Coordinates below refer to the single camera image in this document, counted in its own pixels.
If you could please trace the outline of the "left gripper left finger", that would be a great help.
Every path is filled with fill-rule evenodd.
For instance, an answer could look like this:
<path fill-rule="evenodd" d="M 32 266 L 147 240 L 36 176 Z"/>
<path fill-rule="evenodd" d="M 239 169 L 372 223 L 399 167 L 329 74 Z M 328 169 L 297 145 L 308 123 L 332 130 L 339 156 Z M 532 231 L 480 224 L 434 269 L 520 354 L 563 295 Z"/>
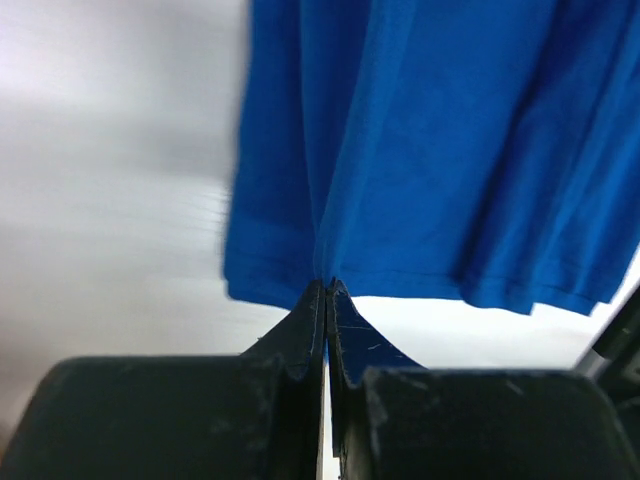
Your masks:
<path fill-rule="evenodd" d="M 76 357 L 37 386 L 5 479 L 318 479 L 325 290 L 231 356 Z"/>

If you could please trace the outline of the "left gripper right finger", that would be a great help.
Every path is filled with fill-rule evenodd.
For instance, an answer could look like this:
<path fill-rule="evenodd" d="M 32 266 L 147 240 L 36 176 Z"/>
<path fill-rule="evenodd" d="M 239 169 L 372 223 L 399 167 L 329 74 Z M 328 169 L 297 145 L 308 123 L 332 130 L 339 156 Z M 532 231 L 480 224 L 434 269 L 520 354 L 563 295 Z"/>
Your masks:
<path fill-rule="evenodd" d="M 332 434 L 344 479 L 635 479 L 606 394 L 567 370 L 432 370 L 326 297 Z"/>

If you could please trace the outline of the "blue t shirt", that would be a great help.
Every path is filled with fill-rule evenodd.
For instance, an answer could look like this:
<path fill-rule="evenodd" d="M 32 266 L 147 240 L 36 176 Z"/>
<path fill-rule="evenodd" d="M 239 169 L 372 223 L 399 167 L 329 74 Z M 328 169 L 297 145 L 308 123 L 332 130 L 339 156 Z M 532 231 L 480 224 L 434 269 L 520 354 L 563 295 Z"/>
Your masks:
<path fill-rule="evenodd" d="M 635 1 L 254 1 L 223 274 L 589 314 L 639 244 Z"/>

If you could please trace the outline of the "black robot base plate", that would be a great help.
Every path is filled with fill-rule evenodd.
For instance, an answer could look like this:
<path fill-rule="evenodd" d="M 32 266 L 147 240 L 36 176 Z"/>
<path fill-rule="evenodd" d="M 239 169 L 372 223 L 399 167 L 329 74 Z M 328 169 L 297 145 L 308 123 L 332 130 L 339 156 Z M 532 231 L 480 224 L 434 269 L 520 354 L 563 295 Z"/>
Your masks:
<path fill-rule="evenodd" d="M 574 366 L 620 411 L 639 410 L 639 284 Z"/>

